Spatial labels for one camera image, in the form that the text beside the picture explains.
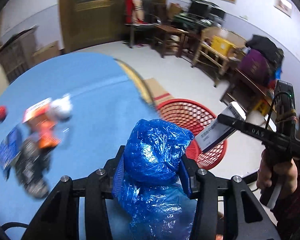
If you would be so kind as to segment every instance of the human hand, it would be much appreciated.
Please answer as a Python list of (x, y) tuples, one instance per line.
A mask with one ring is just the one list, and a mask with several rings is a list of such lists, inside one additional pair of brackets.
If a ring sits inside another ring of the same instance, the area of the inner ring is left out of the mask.
[[(271, 187), (272, 185), (272, 167), (269, 167), (269, 165), (266, 163), (266, 155), (267, 151), (264, 150), (261, 154), (260, 168), (258, 171), (257, 187), (261, 190), (264, 190), (267, 187)], [(294, 193), (298, 185), (298, 170), (294, 161), (291, 160), (291, 162), (276, 164), (273, 167), (273, 171), (278, 175), (286, 176), (286, 181), (282, 186), (279, 199), (286, 198), (287, 196)]]

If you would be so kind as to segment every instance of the red ball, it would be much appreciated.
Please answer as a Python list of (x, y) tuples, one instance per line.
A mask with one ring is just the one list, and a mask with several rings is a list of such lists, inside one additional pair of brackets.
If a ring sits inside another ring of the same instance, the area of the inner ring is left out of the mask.
[(5, 106), (0, 106), (0, 120), (5, 119), (7, 116), (7, 109)]

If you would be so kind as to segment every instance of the dark red sleeve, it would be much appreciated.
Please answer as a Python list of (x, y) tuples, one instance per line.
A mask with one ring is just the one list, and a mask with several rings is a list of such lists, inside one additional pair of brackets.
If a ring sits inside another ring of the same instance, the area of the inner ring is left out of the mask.
[(300, 175), (296, 191), (278, 200), (272, 212), (278, 221), (277, 230), (281, 239), (289, 239), (300, 227)]

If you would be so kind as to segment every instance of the computer monitor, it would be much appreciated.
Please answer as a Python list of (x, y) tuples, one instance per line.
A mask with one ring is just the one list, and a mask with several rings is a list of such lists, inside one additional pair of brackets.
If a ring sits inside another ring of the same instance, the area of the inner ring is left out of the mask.
[(220, 9), (220, 8), (212, 7), (211, 11), (210, 11), (210, 14), (216, 15), (219, 18), (223, 19), (225, 17), (226, 12), (223, 11), (222, 9)]
[(209, 13), (209, 5), (204, 3), (192, 2), (188, 13), (202, 18), (206, 18)]

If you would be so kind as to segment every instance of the round table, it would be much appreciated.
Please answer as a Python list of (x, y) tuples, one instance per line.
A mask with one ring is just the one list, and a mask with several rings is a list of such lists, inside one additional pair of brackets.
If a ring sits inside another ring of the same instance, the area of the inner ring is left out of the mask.
[[(88, 176), (114, 158), (125, 145), (131, 130), (140, 119), (158, 118), (140, 97), (137, 89), (112, 57), (97, 53), (70, 53), (47, 60), (17, 78), (0, 97), (8, 115), (0, 123), (0, 143), (18, 125), (23, 139), (29, 128), (21, 124), (24, 111), (46, 98), (71, 95), (71, 119), (63, 123), (69, 129), (66, 139), (52, 152), (50, 171), (44, 174), (50, 190), (60, 177), (72, 179)], [(5, 181), (0, 168), (0, 225), (7, 222), (29, 224), (44, 200), (27, 195), (18, 185), (14, 169)], [(131, 239), (130, 218), (117, 201), (107, 201), (114, 239)], [(6, 231), (20, 239), (24, 228)], [(80, 199), (79, 235), (85, 239), (84, 198)]]

